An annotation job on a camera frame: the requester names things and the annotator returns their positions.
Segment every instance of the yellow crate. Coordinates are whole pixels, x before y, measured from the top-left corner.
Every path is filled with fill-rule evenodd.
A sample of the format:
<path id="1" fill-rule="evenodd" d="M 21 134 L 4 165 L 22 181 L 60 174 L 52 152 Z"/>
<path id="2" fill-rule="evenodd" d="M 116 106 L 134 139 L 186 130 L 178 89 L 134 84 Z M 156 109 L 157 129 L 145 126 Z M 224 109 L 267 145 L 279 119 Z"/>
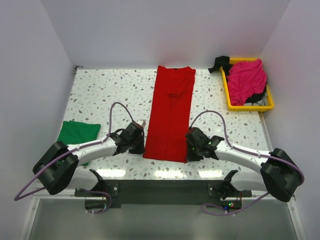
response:
<path id="1" fill-rule="evenodd" d="M 256 58 L 230 58 L 229 63 L 230 64 L 236 64 L 238 62 L 253 62 L 257 60 Z M 234 112 L 266 112 L 270 109 L 273 109 L 275 104 L 271 96 L 270 89 L 268 85 L 266 85 L 266 93 L 268 94 L 266 101 L 267 101 L 267 106 L 232 106 L 230 102 L 230 96 L 229 96 L 229 90 L 228 90 L 228 84 L 227 84 L 227 78 L 225 71 L 223 70 L 222 67 L 220 67 L 220 72 L 222 74 L 222 79 L 223 79 L 223 85 L 224 85 L 224 90 L 225 90 L 225 97 L 226 97 L 226 102 L 228 105 L 229 111 L 234 111 Z"/>

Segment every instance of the green cloth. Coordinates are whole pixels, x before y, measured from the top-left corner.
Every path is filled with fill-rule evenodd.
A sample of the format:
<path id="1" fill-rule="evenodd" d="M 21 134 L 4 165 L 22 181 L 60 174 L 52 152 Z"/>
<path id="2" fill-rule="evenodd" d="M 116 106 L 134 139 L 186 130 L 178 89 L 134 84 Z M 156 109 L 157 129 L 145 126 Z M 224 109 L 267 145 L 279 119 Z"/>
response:
<path id="1" fill-rule="evenodd" d="M 88 124 L 78 121 L 63 121 L 62 129 L 57 142 L 65 145 L 83 144 L 97 139 L 100 131 L 100 124 Z"/>

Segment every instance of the terrazzo tabletop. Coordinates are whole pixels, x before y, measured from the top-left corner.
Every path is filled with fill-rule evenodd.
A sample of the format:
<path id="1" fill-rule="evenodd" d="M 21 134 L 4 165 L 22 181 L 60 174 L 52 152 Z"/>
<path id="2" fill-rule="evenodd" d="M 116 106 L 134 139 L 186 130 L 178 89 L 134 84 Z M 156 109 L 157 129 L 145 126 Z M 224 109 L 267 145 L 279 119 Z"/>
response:
<path id="1" fill-rule="evenodd" d="M 121 102 L 127 106 L 135 120 L 146 120 L 144 132 L 147 138 L 156 75 L 156 69 L 78 69 L 64 121 L 101 124 L 98 135 L 101 138 L 108 132 L 111 104 Z M 223 115 L 231 142 L 268 150 L 258 113 L 229 112 L 221 73 L 197 69 L 190 124 L 204 110 L 215 110 Z M 127 112 L 117 105 L 112 113 L 112 132 L 126 128 L 129 122 Z M 224 137 L 222 121 L 213 113 L 203 114 L 194 126 L 209 137 Z M 96 159 L 88 167 L 81 168 L 94 169 L 104 179 L 126 180 L 219 180 L 231 170 L 252 172 L 244 166 L 215 159 L 179 163 L 146 159 L 128 153 Z"/>

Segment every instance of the red garment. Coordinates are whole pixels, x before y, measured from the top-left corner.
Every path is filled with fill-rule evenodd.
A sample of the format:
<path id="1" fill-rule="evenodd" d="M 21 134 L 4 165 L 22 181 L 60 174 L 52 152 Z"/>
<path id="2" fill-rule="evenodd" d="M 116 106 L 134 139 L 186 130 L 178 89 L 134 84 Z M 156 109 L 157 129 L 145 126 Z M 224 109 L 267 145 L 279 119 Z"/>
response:
<path id="1" fill-rule="evenodd" d="M 158 67 L 144 158 L 186 162 L 195 73 L 190 67 Z"/>
<path id="2" fill-rule="evenodd" d="M 253 94 L 261 94 L 267 84 L 261 59 L 241 61 L 229 71 L 228 91 L 231 105 L 243 106 Z"/>

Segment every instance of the cable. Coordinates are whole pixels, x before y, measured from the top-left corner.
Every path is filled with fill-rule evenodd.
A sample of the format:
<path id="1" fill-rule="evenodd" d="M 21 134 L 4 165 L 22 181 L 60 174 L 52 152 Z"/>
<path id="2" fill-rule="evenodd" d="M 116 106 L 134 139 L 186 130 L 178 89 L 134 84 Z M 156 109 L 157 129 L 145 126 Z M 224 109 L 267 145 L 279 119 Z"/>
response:
<path id="1" fill-rule="evenodd" d="M 202 114 L 205 114 L 205 113 L 214 113 L 214 114 L 217 114 L 221 120 L 222 120 L 222 123 L 223 123 L 223 130 L 224 130 L 224 138 L 225 138 L 225 141 L 226 143 L 229 145 L 229 147 L 241 152 L 241 153 L 245 153 L 245 154 L 249 154 L 249 155 L 253 155 L 253 156 L 257 156 L 257 157 L 263 157 L 263 158 L 269 158 L 269 159 L 273 159 L 273 160 L 276 160 L 276 161 L 279 161 L 281 163 L 284 163 L 284 164 L 287 164 L 288 166 L 292 167 L 293 169 L 295 169 L 299 174 L 300 174 L 300 177 L 301 177 L 301 182 L 300 182 L 300 185 L 304 183 L 305 181 L 305 176 L 303 174 L 303 172 L 294 164 L 290 163 L 290 162 L 287 162 L 279 157 L 275 157 L 275 156 L 271 156 L 271 155 L 265 155 L 265 154 L 260 154 L 260 156 L 255 153 L 255 152 L 251 152 L 251 151 L 247 151 L 247 150 L 244 150 L 244 149 L 241 149 L 239 147 L 236 147 L 234 145 L 231 144 L 231 142 L 229 141 L 228 139 L 228 134 L 227 134 L 227 125 L 226 125 L 226 121 L 224 119 L 224 117 L 221 115 L 221 113 L 217 112 L 217 111 L 213 111 L 213 110 L 206 110 L 206 111 L 203 111 L 201 113 L 199 113 L 195 119 L 193 120 L 193 122 L 191 123 L 190 125 L 190 128 L 192 128 L 192 126 L 194 125 L 194 123 L 196 122 L 196 120 L 202 115 Z M 224 210 L 222 207 L 218 206 L 218 205 L 215 205 L 215 204 L 212 204 L 212 203 L 204 203 L 201 205 L 201 210 L 206 213 L 206 214 L 209 214 L 209 215 L 213 215 L 213 216 L 229 216 L 229 215 L 233 215 L 233 214 L 237 214 L 237 213 L 240 213 L 242 212 L 243 210 L 249 208 L 250 206 L 252 206 L 253 204 L 257 203 L 259 200 L 263 199 L 265 196 L 267 196 L 269 194 L 269 192 L 263 194 L 262 196 L 258 197 L 256 200 L 254 200 L 253 202 L 251 202 L 250 204 L 244 206 L 243 208 L 239 209 L 239 210 L 236 210 L 236 211 L 233 211 L 233 212 L 229 212 L 229 213 L 214 213 L 214 212 L 210 212 L 210 211 L 207 211 L 204 209 L 204 207 L 206 206 L 211 206 L 211 207 L 216 207 L 216 208 L 219 208 L 221 210 Z"/>
<path id="2" fill-rule="evenodd" d="M 80 189 L 80 190 L 83 191 L 83 192 L 86 192 L 86 193 L 90 193 L 90 194 L 102 194 L 102 195 L 105 195 L 106 199 L 109 198 L 108 206 L 105 205 L 105 208 L 102 209 L 102 210 L 99 210 L 99 211 L 92 211 L 93 214 L 102 214 L 102 213 L 106 212 L 110 208 L 111 203 L 112 203 L 112 198 L 111 198 L 109 193 L 104 192 L 104 191 L 90 191 L 90 190 L 85 190 L 85 189 Z"/>
<path id="3" fill-rule="evenodd" d="M 201 113 L 198 114 L 198 116 L 196 116 L 196 118 L 193 120 L 193 122 L 191 123 L 190 125 L 190 128 L 193 126 L 193 124 L 196 122 L 196 120 L 202 115 L 202 114 L 205 114 L 205 113 L 214 113 L 214 114 L 217 114 L 219 115 L 219 117 L 221 118 L 222 120 L 222 123 L 223 123 L 223 129 L 224 129 L 224 138 L 225 138 L 225 141 L 226 143 L 229 145 L 229 147 L 241 152 L 241 153 L 245 153 L 245 154 L 249 154 L 249 155 L 253 155 L 253 156 L 256 156 L 256 157 L 259 157 L 259 155 L 255 152 L 251 152 L 251 151 L 247 151 L 247 150 L 244 150 L 244 149 L 241 149 L 239 147 L 236 147 L 234 145 L 231 144 L 231 142 L 229 141 L 228 139 L 228 134 L 227 134 L 227 125 L 226 125 L 226 121 L 224 119 L 224 117 L 221 115 L 221 113 L 217 112 L 217 111 L 213 111 L 213 110 L 206 110 L 206 111 L 203 111 Z M 302 185 L 304 182 L 305 182 L 305 176 L 303 174 L 303 172 L 294 164 L 292 164 L 291 162 L 288 162 L 286 160 L 283 160 L 279 157 L 276 157 L 276 156 L 271 156 L 271 155 L 265 155 L 265 154 L 260 154 L 260 157 L 263 157 L 263 158 L 269 158 L 269 159 L 273 159 L 273 160 L 276 160 L 278 162 L 281 162 L 281 163 L 284 163 L 284 164 L 287 164 L 288 166 L 292 167 L 293 169 L 295 169 L 299 174 L 300 174 L 300 177 L 301 177 L 301 182 L 300 182 L 300 185 Z"/>
<path id="4" fill-rule="evenodd" d="M 111 134 L 112 110 L 113 110 L 113 108 L 115 107 L 115 105 L 117 105 L 117 104 L 119 104 L 119 105 L 121 105 L 122 107 L 124 107 L 124 109 L 125 109 L 125 110 L 127 111 L 127 113 L 129 114 L 131 120 L 134 122 L 134 119 L 133 119 L 131 113 L 129 112 L 129 110 L 127 109 L 127 107 L 126 107 L 125 105 L 123 105 L 121 102 L 118 102 L 118 101 L 114 102 L 114 103 L 111 105 L 111 107 L 110 107 L 110 113 L 109 113 L 109 132 L 108 132 L 108 134 L 106 135 L 106 137 L 105 137 L 105 139 L 103 140 L 103 142 L 107 141 L 108 138 L 109 138 L 109 136 L 110 136 L 110 134 Z M 15 197 L 14 197 L 13 199 L 14 199 L 15 201 L 18 201 L 18 200 L 23 199 L 23 198 L 25 198 L 25 197 L 27 197 L 27 196 L 30 196 L 30 195 L 32 195 L 32 194 L 34 194 L 34 193 L 37 193 L 37 192 L 39 192 L 39 191 L 41 191 L 41 190 L 44 190 L 45 187 L 41 187 L 41 188 L 38 188 L 38 189 L 36 189 L 36 190 L 30 191 L 30 192 L 28 192 L 28 193 L 26 193 L 26 194 L 24 194 L 24 195 L 21 195 L 46 169 L 48 169 L 50 166 L 52 166 L 53 164 L 55 164 L 57 161 L 63 159 L 64 157 L 68 156 L 69 154 L 71 154 L 71 153 L 73 153 L 73 152 L 75 152 L 75 151 L 78 151 L 78 150 L 83 149 L 83 148 L 91 147 L 91 146 L 94 146 L 94 145 L 98 145 L 98 144 L 101 144 L 101 142 L 98 141 L 98 142 L 92 142 L 92 143 L 84 144 L 84 145 L 81 145 L 79 148 L 77 148 L 77 147 L 76 147 L 76 148 L 73 148 L 73 149 L 71 149 L 71 150 L 69 150 L 69 151 L 61 154 L 60 156 L 57 156 L 55 159 L 53 159 L 51 162 L 49 162 L 47 165 L 45 165 L 40 171 L 38 171 L 38 172 L 32 177 L 32 179 L 31 179 L 30 181 L 28 181 L 28 182 L 21 188 L 21 190 L 15 195 Z"/>
<path id="5" fill-rule="evenodd" d="M 269 195 L 269 194 L 270 194 L 269 192 L 266 192 L 265 194 L 263 194 L 262 196 L 258 197 L 257 199 L 255 199 L 254 201 L 252 201 L 251 203 L 249 203 L 248 205 L 244 206 L 244 207 L 241 208 L 241 209 L 238 209 L 238 210 L 236 210 L 236 211 L 233 211 L 233 212 L 215 213 L 215 212 L 211 212 L 211 211 L 208 211 L 208 210 L 204 209 L 204 207 L 210 206 L 210 207 L 215 207 L 215 208 L 217 208 L 217 209 L 220 209 L 220 210 L 225 211 L 225 209 L 222 208 L 221 206 L 218 206 L 218 205 L 215 205 L 215 204 L 212 204 L 212 203 L 204 203 L 204 204 L 201 204 L 201 210 L 202 210 L 204 213 L 209 214 L 209 215 L 212 215 L 212 216 L 230 216 L 230 215 L 234 215 L 234 214 L 240 213 L 240 212 L 242 212 L 243 210 L 246 210 L 247 208 L 251 207 L 253 204 L 256 204 L 259 200 L 263 199 L 264 197 L 266 197 L 266 196 Z"/>

